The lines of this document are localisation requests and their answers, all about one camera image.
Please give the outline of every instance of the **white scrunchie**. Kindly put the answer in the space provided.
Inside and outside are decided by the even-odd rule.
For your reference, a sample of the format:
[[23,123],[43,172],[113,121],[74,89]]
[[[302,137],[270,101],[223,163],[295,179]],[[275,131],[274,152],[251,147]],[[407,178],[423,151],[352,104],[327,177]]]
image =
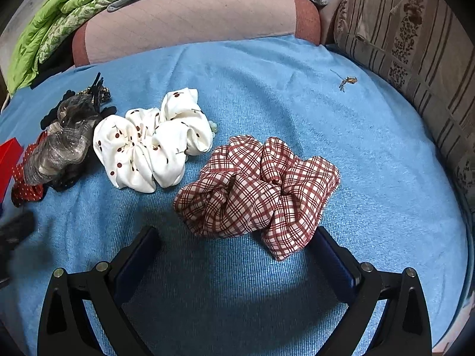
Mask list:
[[198,106],[198,91],[166,94],[161,109],[131,109],[111,115],[94,130],[93,146],[112,184],[153,193],[178,184],[186,155],[200,155],[213,144],[210,124]]

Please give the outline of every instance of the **blue blanket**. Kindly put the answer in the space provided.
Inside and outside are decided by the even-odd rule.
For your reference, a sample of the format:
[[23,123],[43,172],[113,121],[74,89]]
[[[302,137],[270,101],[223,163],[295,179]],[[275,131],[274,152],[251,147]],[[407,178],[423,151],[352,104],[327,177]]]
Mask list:
[[[13,136],[23,146],[34,142],[41,118],[63,93],[84,89],[99,71],[118,115],[159,106],[168,91],[197,88],[201,108],[219,126],[216,146],[237,134],[261,141],[278,136],[301,158],[330,160],[341,185],[321,224],[359,261],[384,271],[414,267],[433,343],[441,338],[466,275],[466,227],[428,132],[389,84],[292,36],[177,46],[19,90],[0,117],[0,142]],[[358,82],[342,92],[338,75]],[[180,185],[197,178],[208,156],[189,160]],[[0,319],[25,352],[36,354],[51,272],[59,266],[85,271],[110,260],[149,224],[158,229],[163,250],[124,311],[154,354],[315,355],[346,306],[311,254],[303,250],[278,263],[253,235],[194,237],[172,209],[180,185],[150,195],[117,190],[99,164],[70,190],[49,190],[42,202],[28,205],[37,229],[17,248],[13,283],[0,291]],[[9,201],[4,209],[3,221],[15,212]],[[382,306],[356,354],[368,346]],[[91,318],[103,349],[113,354]]]

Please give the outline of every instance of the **red object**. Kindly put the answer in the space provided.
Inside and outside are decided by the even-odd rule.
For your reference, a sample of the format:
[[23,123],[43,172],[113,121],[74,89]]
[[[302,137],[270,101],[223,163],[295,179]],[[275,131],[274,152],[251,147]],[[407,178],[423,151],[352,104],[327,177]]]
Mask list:
[[279,261],[310,242],[340,184],[338,169],[322,157],[303,161],[279,138],[262,145],[252,136],[217,147],[199,175],[173,202],[192,233],[224,238],[261,230]]
[[23,148],[16,138],[7,140],[0,146],[0,203],[3,202],[13,168],[21,157]]
[[23,178],[23,166],[28,161],[30,154],[40,144],[40,142],[48,136],[46,131],[43,131],[36,141],[36,143],[28,145],[25,155],[23,156],[23,162],[16,165],[13,169],[13,179],[15,184],[11,189],[11,202],[16,207],[20,207],[25,201],[41,201],[43,199],[43,185],[27,185]]

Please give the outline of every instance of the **red and white plaid scrunchie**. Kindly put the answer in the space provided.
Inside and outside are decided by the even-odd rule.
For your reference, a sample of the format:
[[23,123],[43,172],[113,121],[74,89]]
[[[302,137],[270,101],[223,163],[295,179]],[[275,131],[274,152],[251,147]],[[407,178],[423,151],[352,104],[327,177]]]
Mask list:
[[338,169],[322,157],[305,161],[279,138],[264,145],[232,136],[217,147],[173,206],[198,236],[236,237],[262,230],[279,261],[305,247],[322,210],[340,184]]

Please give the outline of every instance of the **lime green fabric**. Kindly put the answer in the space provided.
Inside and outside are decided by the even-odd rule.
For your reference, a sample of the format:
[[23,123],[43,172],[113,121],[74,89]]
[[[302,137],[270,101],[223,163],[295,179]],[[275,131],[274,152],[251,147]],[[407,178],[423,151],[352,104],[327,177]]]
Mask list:
[[117,0],[45,0],[13,49],[7,88],[13,95],[30,85],[44,62],[68,35]]

